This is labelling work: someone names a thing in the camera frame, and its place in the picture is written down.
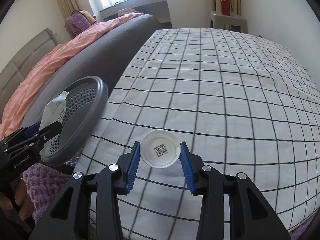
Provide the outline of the left hand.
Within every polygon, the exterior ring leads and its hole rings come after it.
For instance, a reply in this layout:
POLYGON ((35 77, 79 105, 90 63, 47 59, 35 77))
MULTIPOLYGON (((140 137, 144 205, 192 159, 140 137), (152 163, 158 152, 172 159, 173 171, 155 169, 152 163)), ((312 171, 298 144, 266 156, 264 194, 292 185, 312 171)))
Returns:
MULTIPOLYGON (((23 174, 20 174, 15 191, 15 202, 18 206, 21 207, 18 213, 20 219, 26 220, 33 214, 34 204, 31 201, 29 194, 27 193, 27 186, 22 178, 23 174)), ((0 205, 2 211, 4 211, 5 213, 8 213, 13 208, 11 201, 5 196, 1 196, 0 205)))

